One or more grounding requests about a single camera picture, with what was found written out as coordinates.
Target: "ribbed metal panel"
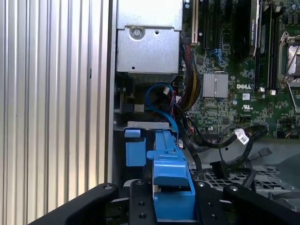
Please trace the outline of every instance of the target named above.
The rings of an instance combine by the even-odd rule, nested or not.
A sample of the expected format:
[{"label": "ribbed metal panel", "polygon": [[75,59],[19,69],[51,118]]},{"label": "ribbed metal panel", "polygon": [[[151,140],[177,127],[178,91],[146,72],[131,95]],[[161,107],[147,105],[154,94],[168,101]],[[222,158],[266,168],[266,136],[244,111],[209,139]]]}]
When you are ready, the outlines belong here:
[{"label": "ribbed metal panel", "polygon": [[203,77],[203,97],[213,98],[215,96],[215,74],[204,74]]},{"label": "ribbed metal panel", "polygon": [[0,0],[0,224],[104,182],[109,0]]}]

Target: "ram slot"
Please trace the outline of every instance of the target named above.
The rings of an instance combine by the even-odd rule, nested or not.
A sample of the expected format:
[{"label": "ram slot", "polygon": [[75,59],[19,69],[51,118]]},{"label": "ram slot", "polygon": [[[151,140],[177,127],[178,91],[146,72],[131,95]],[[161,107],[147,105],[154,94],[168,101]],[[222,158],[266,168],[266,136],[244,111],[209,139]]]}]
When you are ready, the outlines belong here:
[{"label": "ram slot", "polygon": [[210,1],[204,0],[201,4],[201,33],[202,33],[202,49],[211,49],[211,15]]},{"label": "ram slot", "polygon": [[215,6],[213,11],[214,34],[212,40],[212,49],[219,48],[220,17],[221,17],[221,0],[215,0]]},{"label": "ram slot", "polygon": [[263,15],[263,8],[260,4],[259,7],[259,18],[257,21],[257,30],[258,30],[258,40],[257,40],[257,49],[255,53],[255,90],[259,90],[260,87],[262,87],[262,78],[261,75],[263,73],[264,65],[261,64],[262,54],[265,51],[265,34],[266,29],[265,25],[263,25],[263,17],[266,17],[266,15]]},{"label": "ram slot", "polygon": [[270,31],[270,49],[269,49],[269,85],[271,91],[277,90],[278,80],[278,52],[279,52],[279,17],[284,13],[284,8],[279,12],[272,12],[271,31]]}]

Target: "blue plastic latch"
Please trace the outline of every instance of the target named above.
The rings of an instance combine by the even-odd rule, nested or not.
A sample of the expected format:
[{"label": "blue plastic latch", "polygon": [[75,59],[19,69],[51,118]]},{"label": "blue plastic latch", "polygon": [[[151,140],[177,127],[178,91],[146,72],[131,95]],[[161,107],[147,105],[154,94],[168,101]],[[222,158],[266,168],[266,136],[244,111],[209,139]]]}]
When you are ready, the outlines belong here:
[{"label": "blue plastic latch", "polygon": [[126,166],[144,166],[146,164],[146,140],[126,143]]},{"label": "blue plastic latch", "polygon": [[169,131],[157,131],[155,149],[147,152],[147,158],[153,160],[153,184],[188,187],[188,165],[174,136]]},{"label": "blue plastic latch", "polygon": [[141,137],[141,130],[126,129],[124,136],[126,138],[139,138]]}]

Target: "black cable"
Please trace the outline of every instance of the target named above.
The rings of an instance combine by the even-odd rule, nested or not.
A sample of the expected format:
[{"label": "black cable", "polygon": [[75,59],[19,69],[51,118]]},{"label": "black cable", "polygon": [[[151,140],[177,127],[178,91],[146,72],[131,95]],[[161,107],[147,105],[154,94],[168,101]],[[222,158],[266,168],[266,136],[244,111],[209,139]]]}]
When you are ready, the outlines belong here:
[{"label": "black cable", "polygon": [[254,142],[256,142],[258,139],[262,138],[263,136],[265,136],[268,133],[268,128],[265,126],[249,127],[247,130],[252,134],[252,136],[250,137],[249,142],[248,142],[243,154],[227,163],[229,169],[235,169],[235,168],[242,166],[245,163],[245,161],[247,160],[247,158],[250,154],[250,151],[252,150]]},{"label": "black cable", "polygon": [[[196,178],[198,176],[201,176],[207,172],[211,172],[213,173],[212,168],[205,168],[202,169],[201,171],[193,174],[193,178]],[[244,182],[242,183],[242,186],[246,187],[246,188],[250,188],[252,182],[254,182],[255,180],[255,176],[256,176],[256,171],[255,169],[251,169],[251,168],[245,168],[245,167],[241,167],[241,168],[237,168],[234,171],[231,171],[230,173],[248,173],[248,176],[246,177],[246,179],[244,180]]]},{"label": "black cable", "polygon": [[277,195],[269,192],[268,195],[269,195],[269,199],[271,200],[277,200],[279,198],[293,199],[293,198],[300,198],[300,191],[280,193]]},{"label": "black cable", "polygon": [[[229,130],[229,129],[231,129],[231,128],[241,128],[241,129],[243,129],[242,126],[240,126],[240,125],[235,125],[235,124],[232,124],[232,125],[229,125],[229,126],[225,127],[224,130],[222,131],[220,137],[219,137],[219,140],[218,140],[219,143],[223,140],[226,131]],[[224,161],[224,158],[223,158],[223,155],[222,155],[221,148],[219,148],[219,155],[220,155],[221,160]]]},{"label": "black cable", "polygon": [[252,182],[254,182],[255,180],[255,176],[256,176],[256,171],[255,169],[252,169],[252,168],[238,168],[239,171],[245,171],[245,173],[248,173],[248,176],[247,178],[244,180],[243,182],[243,186],[246,187],[246,188],[249,188],[252,184]]},{"label": "black cable", "polygon": [[251,161],[248,158],[246,159],[245,164],[246,164],[247,168],[253,169],[252,163],[251,163]]},{"label": "black cable", "polygon": [[194,123],[190,118],[188,118],[188,120],[191,122],[191,124],[192,124],[193,127],[195,128],[197,134],[198,134],[199,137],[200,137],[200,140],[201,140],[203,146],[207,146],[207,147],[212,148],[212,149],[221,149],[221,148],[227,147],[228,145],[230,145],[232,142],[234,142],[234,141],[237,139],[236,135],[233,135],[232,137],[230,137],[230,138],[229,138],[228,140],[226,140],[225,142],[222,142],[222,143],[210,143],[210,142],[206,141],[206,140],[202,137],[202,135],[201,135],[199,129],[197,128],[197,126],[195,125],[195,123]]},{"label": "black cable", "polygon": [[187,117],[185,116],[182,108],[177,103],[175,103],[174,109],[179,112],[179,115],[182,119],[183,127],[185,128],[185,130],[188,130],[188,120],[187,120]]},{"label": "black cable", "polygon": [[178,123],[177,126],[178,126],[178,129],[179,129],[179,133],[181,135],[182,141],[185,144],[185,146],[187,147],[189,153],[191,154],[191,156],[192,156],[192,158],[195,162],[197,171],[201,171],[202,170],[202,162],[201,162],[201,159],[198,156],[197,151],[195,150],[195,148],[194,148],[191,140],[189,139],[186,131],[184,130],[183,126],[180,123]]},{"label": "black cable", "polygon": [[222,152],[221,152],[221,149],[219,149],[219,155],[220,155],[220,158],[222,161],[224,161],[224,158],[223,158],[223,155],[222,155]]}]

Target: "motherboard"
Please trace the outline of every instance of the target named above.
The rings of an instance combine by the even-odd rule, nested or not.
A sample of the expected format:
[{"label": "motherboard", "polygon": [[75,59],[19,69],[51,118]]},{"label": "motherboard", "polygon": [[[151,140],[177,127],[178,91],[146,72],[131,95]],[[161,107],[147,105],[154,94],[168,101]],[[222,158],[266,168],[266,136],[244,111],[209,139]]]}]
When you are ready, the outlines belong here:
[{"label": "motherboard", "polygon": [[[202,92],[189,115],[207,134],[220,134],[231,124],[266,125],[270,138],[299,139],[300,90],[295,82],[300,53],[297,43],[282,50],[279,41],[285,32],[291,37],[300,35],[300,1],[256,2],[255,53],[240,57],[242,52],[238,59],[236,49],[245,46],[237,46],[236,37],[244,30],[237,20],[247,14],[239,12],[245,6],[234,0],[210,0],[199,7],[199,40],[194,49]],[[255,28],[248,32],[255,33]],[[293,80],[290,84],[295,88],[282,85],[278,70],[293,75],[287,79]]]}]

